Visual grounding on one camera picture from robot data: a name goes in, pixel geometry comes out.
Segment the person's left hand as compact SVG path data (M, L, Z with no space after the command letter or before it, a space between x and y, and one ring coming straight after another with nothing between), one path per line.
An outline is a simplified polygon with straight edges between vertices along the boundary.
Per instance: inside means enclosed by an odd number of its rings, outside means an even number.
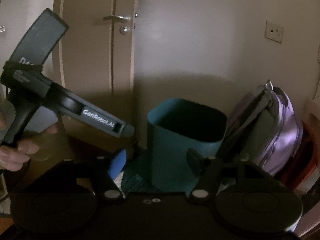
M57 123L52 124L41 133L25 132L24 137L17 143L16 147L1 146L1 171L8 170L16 172L22 169L23 165L32 159L36 161L47 161L53 155L48 149L41 150L44 134L56 134Z

